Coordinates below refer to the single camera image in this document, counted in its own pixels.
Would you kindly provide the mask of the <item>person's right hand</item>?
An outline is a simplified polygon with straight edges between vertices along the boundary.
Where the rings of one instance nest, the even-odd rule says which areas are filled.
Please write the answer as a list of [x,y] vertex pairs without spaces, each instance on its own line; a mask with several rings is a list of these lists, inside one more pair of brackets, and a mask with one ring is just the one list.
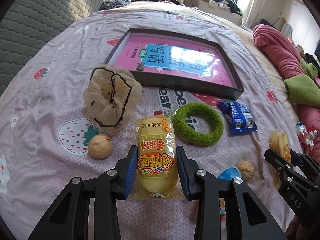
[[295,215],[293,220],[291,220],[288,228],[285,231],[287,239],[302,239],[304,235],[304,227],[302,226],[299,218]]

